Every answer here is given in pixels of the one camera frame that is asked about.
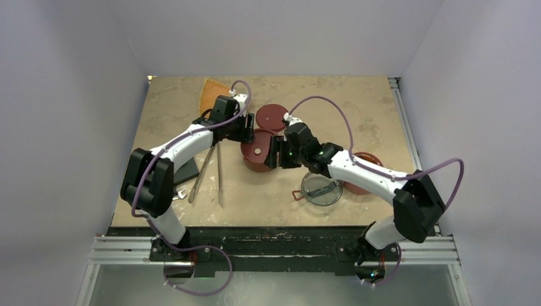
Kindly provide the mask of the dark red steel lunch pot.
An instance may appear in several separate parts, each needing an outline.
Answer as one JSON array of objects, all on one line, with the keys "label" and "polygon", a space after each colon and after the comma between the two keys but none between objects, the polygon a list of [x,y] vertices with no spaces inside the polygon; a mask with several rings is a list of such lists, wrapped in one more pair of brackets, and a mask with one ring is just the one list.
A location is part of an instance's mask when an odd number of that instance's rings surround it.
[{"label": "dark red steel lunch pot", "polygon": [[268,167],[264,163],[255,163],[255,162],[252,162],[252,161],[246,159],[245,157],[243,158],[243,162],[244,162],[245,166],[249,170],[251,170],[253,172],[265,173],[265,172],[272,171],[272,168]]}]

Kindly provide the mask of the glass lid with red clasp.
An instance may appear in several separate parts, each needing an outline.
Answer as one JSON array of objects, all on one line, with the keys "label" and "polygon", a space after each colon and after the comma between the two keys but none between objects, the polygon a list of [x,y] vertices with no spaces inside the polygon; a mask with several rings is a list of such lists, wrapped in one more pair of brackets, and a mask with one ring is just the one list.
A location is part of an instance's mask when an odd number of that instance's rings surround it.
[{"label": "glass lid with red clasp", "polygon": [[328,207],[338,202],[343,194],[340,180],[323,175],[306,173],[298,190],[292,191],[295,201],[307,200],[318,207]]}]

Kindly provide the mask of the steel food tongs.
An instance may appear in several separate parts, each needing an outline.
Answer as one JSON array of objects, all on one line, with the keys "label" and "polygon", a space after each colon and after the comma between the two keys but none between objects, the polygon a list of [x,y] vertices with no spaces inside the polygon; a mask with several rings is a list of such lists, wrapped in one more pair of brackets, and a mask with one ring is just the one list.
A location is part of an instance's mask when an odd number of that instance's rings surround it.
[{"label": "steel food tongs", "polygon": [[188,202],[194,203],[199,198],[215,201],[221,208],[224,207],[223,166],[219,143],[208,150],[200,174],[189,192]]}]

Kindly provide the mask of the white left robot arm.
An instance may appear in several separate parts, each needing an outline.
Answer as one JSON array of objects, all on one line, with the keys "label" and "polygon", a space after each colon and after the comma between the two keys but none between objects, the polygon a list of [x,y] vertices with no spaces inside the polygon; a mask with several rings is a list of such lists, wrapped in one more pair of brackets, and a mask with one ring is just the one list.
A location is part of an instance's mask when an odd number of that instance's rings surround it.
[{"label": "white left robot arm", "polygon": [[169,142],[151,150],[135,149],[128,160],[120,197],[129,203],[136,217],[147,219],[163,241],[165,252],[176,261],[190,252],[187,229],[171,204],[174,174],[201,151],[222,140],[249,143],[254,140],[254,115],[247,111],[250,97],[219,95],[213,108]]}]

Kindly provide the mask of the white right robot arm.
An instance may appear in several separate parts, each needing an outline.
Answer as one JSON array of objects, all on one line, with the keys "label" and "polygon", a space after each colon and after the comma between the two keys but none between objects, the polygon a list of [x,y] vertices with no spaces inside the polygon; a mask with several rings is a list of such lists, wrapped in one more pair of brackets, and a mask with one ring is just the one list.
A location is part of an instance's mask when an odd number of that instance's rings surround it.
[{"label": "white right robot arm", "polygon": [[311,173],[350,183],[385,200],[393,215],[376,221],[358,242],[360,255],[374,259],[390,244],[422,243],[445,211],[445,204],[427,174],[401,173],[352,156],[335,143],[321,143],[305,123],[290,124],[273,136],[264,161],[270,168],[306,167]]}]

